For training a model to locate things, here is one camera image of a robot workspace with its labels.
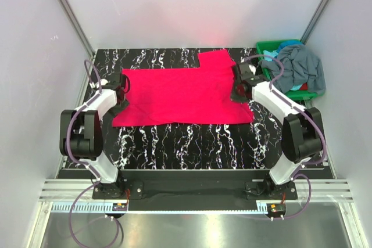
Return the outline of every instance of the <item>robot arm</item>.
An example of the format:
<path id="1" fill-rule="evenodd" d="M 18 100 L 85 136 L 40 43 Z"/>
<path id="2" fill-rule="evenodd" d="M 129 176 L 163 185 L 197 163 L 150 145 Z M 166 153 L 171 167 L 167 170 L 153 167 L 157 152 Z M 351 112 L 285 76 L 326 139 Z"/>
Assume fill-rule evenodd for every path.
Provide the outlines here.
<path id="1" fill-rule="evenodd" d="M 323 150 L 319 135 L 298 110 L 310 116 L 324 134 L 321 114 L 316 108 L 307 109 L 295 103 L 274 87 L 270 89 L 266 78 L 263 75 L 255 76 L 248 62 L 234 66 L 233 72 L 235 93 L 260 103 L 282 123 L 282 155 L 260 185 L 261 189 L 257 190 L 269 195 L 289 183 L 294 172 Z"/>
<path id="2" fill-rule="evenodd" d="M 107 112 L 114 117 L 128 106 L 125 93 L 130 89 L 130 83 L 125 75 L 116 74 L 111 76 L 110 82 L 101 80 L 101 84 L 102 91 L 96 89 L 95 95 L 85 103 L 89 105 L 74 122 L 70 146 L 76 159 L 88 163 L 98 172 L 102 185 L 110 185 L 113 192 L 115 189 L 120 192 L 123 183 L 119 170 L 103 152 L 101 120 Z M 66 135 L 69 123 L 81 107 L 64 110 L 61 114 L 59 149 L 63 155 L 68 155 Z"/>

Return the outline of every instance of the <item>green bin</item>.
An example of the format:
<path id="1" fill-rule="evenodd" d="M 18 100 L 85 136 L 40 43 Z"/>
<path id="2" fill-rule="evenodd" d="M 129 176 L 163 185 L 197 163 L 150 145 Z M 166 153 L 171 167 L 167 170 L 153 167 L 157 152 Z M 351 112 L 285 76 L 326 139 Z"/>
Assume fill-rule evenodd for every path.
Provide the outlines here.
<path id="1" fill-rule="evenodd" d="M 258 42 L 256 44 L 257 54 L 263 55 L 263 51 L 276 51 L 279 47 L 279 45 L 285 41 L 289 41 L 293 39 L 287 39 L 287 40 L 279 40 L 279 41 L 266 41 L 266 42 Z M 262 68 L 262 72 L 265 77 L 267 77 L 269 80 L 271 80 L 269 70 L 266 68 Z M 288 91 L 285 94 L 288 98 L 292 99 L 293 101 L 302 101 L 302 100 L 311 100 L 315 97 L 318 97 L 317 93 L 310 93 L 309 91 L 304 90 L 297 90 L 297 91 Z"/>

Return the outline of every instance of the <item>black and white marble surface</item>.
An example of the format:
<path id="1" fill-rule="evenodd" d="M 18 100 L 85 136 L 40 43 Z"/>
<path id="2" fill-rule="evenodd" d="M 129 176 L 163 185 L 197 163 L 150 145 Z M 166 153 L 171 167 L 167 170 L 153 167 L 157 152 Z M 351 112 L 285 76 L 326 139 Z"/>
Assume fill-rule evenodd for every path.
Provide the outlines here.
<path id="1" fill-rule="evenodd" d="M 212 49 L 100 49 L 95 65 L 101 78 L 123 69 L 198 67 L 198 53 Z M 227 49 L 239 63 L 252 48 Z M 88 87 L 85 99 L 92 95 Z M 280 154 L 281 124 L 263 106 L 251 101 L 250 124 L 197 125 L 172 123 L 113 128 L 102 122 L 105 153 L 120 169 L 250 169 L 271 168 Z M 79 168 L 71 161 L 65 168 Z"/>

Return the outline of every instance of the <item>white wall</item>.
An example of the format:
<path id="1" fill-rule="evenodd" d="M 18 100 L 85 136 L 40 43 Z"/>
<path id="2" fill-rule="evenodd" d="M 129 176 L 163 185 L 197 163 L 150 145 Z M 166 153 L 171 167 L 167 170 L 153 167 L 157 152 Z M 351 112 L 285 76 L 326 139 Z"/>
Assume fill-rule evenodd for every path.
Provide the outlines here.
<path id="1" fill-rule="evenodd" d="M 94 48 L 179 48 L 300 38 L 320 0 L 69 2 Z"/>
<path id="2" fill-rule="evenodd" d="M 337 173 L 347 178 L 372 245 L 372 0 L 331 0 L 308 45 L 321 57 L 327 92 L 314 102 Z"/>
<path id="3" fill-rule="evenodd" d="M 24 247 L 87 54 L 58 0 L 0 0 L 0 247 Z"/>

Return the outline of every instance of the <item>black mount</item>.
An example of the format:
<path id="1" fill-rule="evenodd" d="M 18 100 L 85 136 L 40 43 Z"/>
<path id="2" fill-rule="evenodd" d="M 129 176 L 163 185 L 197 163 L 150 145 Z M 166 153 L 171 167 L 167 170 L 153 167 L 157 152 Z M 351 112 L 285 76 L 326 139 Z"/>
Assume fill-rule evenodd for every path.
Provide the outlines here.
<path id="1" fill-rule="evenodd" d="M 249 66 L 249 62 L 234 65 L 234 88 L 231 93 L 231 100 L 235 102 L 246 102 L 252 99 L 252 89 L 260 82 L 268 81 L 264 75 L 255 76 Z"/>
<path id="2" fill-rule="evenodd" d="M 297 199 L 294 182 L 289 181 L 282 185 L 276 185 L 270 174 L 267 174 L 263 181 L 246 182 L 245 187 L 247 199 L 249 200 L 280 200 L 283 193 L 285 193 L 288 200 Z"/>
<path id="3" fill-rule="evenodd" d="M 312 107 L 304 112 L 315 122 L 324 135 L 320 111 Z M 323 146 L 315 128 L 302 114 L 298 113 L 289 114 L 284 118 L 281 148 L 288 160 L 298 163 L 322 151 Z"/>
<path id="4" fill-rule="evenodd" d="M 103 85 L 102 89 L 111 89 L 116 92 L 117 104 L 108 111 L 113 117 L 116 117 L 129 105 L 125 94 L 130 90 L 130 80 L 123 73 L 111 74 L 109 83 Z"/>
<path id="5" fill-rule="evenodd" d="M 64 110 L 60 115 L 59 150 L 68 155 L 66 147 L 67 129 L 76 110 Z M 98 111 L 81 112 L 73 124 L 71 151 L 76 159 L 95 160 L 103 150 L 103 137 Z"/>
<path id="6" fill-rule="evenodd" d="M 142 199 L 144 183 L 138 180 L 126 181 L 119 172 L 119 177 L 115 183 L 99 184 L 93 190 L 92 199 L 96 200 L 120 200 L 126 199 L 126 190 L 129 190 L 130 200 Z"/>

